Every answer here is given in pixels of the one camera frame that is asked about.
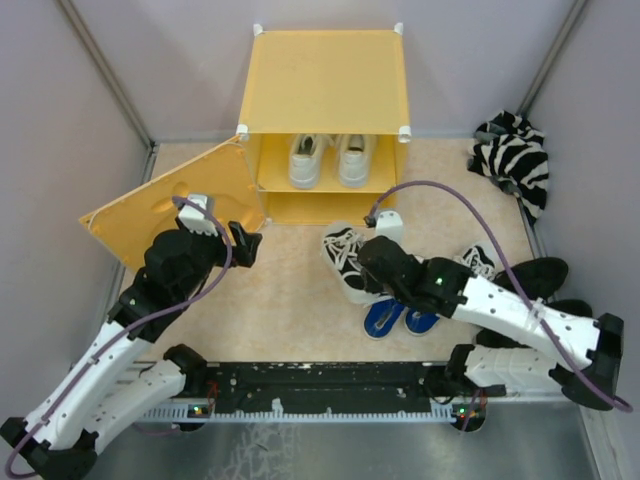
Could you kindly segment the blue canvas shoe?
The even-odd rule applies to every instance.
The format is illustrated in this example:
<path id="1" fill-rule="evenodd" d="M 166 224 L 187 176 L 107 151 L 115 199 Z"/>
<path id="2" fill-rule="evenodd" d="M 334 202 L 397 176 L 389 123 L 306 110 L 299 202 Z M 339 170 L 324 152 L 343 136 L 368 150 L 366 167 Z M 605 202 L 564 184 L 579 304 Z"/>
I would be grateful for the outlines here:
<path id="1" fill-rule="evenodd" d="M 394 299 L 388 299 L 373 304 L 364 319 L 364 331 L 374 340 L 387 336 L 401 314 L 405 306 Z"/>
<path id="2" fill-rule="evenodd" d="M 428 333 L 439 321 L 440 317 L 434 313 L 421 313 L 409 309 L 404 317 L 404 325 L 408 332 L 415 336 Z"/>

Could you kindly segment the black white canvas shoe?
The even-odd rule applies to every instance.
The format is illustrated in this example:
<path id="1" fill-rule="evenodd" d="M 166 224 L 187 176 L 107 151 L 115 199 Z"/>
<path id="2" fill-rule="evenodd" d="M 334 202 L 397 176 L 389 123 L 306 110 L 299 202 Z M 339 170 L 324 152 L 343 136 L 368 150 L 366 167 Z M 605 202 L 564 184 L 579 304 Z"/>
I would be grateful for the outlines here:
<path id="1" fill-rule="evenodd" d="M 337 221 L 325 228 L 321 242 L 321 255 L 339 280 L 346 298 L 354 304 L 372 305 L 389 299 L 382 289 L 374 287 L 370 292 L 361 275 L 362 266 L 358 253 L 366 237 L 344 221 Z"/>
<path id="2" fill-rule="evenodd" d="M 479 241 L 455 255 L 453 260 L 470 268 L 476 275 L 494 280 L 502 271 L 502 262 L 491 242 Z"/>

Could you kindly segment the white sneaker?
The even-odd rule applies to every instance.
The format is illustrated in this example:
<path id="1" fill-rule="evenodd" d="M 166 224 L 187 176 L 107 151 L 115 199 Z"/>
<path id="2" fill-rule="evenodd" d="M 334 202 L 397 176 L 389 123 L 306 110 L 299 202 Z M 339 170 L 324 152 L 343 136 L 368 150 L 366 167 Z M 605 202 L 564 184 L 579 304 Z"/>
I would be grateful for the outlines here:
<path id="1" fill-rule="evenodd" d="M 321 172 L 325 150 L 334 144 L 326 134 L 301 133 L 295 136 L 289 153 L 289 180 L 298 189 L 314 188 Z"/>
<path id="2" fill-rule="evenodd" d="M 376 147 L 375 135 L 346 134 L 340 137 L 338 175 L 343 186 L 361 188 L 366 185 Z"/>

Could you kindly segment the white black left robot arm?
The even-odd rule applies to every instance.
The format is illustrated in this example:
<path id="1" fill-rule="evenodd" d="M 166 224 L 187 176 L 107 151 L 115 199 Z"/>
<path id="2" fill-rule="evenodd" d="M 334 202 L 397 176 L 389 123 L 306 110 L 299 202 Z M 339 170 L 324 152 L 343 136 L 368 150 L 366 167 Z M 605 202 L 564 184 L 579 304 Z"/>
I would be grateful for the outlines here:
<path id="1" fill-rule="evenodd" d="M 144 253 L 133 283 L 108 312 L 81 359 L 54 392 L 25 417 L 10 417 L 1 437 L 12 448 L 5 474 L 22 458 L 31 475 L 82 479 L 124 429 L 174 396 L 194 397 L 208 384 L 207 362 L 190 347 L 169 348 L 161 361 L 116 394 L 116 380 L 195 301 L 217 284 L 210 273 L 253 266 L 262 236 L 236 221 L 223 233 L 195 233 L 184 226 L 158 234 Z"/>

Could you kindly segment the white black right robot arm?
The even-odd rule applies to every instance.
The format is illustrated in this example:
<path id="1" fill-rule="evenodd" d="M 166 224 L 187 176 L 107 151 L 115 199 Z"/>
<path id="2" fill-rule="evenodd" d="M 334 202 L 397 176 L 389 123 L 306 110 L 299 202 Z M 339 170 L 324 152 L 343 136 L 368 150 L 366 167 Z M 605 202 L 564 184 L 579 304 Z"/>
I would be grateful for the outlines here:
<path id="1" fill-rule="evenodd" d="M 419 261 L 396 242 L 378 236 L 358 253 L 365 279 L 373 280 L 401 304 L 500 333 L 519 343 L 505 353 L 473 348 L 446 372 L 448 387 L 461 396 L 476 388 L 503 385 L 496 362 L 503 358 L 538 370 L 550 360 L 548 377 L 573 402 L 595 410 L 632 406 L 616 394 L 624 322 L 612 314 L 597 319 L 558 311 L 524 292 L 513 293 L 453 260 Z"/>

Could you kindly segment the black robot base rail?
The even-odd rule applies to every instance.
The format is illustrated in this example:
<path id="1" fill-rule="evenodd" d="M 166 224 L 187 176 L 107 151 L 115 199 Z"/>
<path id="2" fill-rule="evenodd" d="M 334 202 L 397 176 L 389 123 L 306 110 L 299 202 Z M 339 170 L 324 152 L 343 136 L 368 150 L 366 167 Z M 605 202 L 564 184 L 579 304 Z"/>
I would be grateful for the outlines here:
<path id="1" fill-rule="evenodd" d="M 142 417 L 206 423 L 461 423 L 477 386 L 442 363 L 210 364 L 203 382 Z"/>

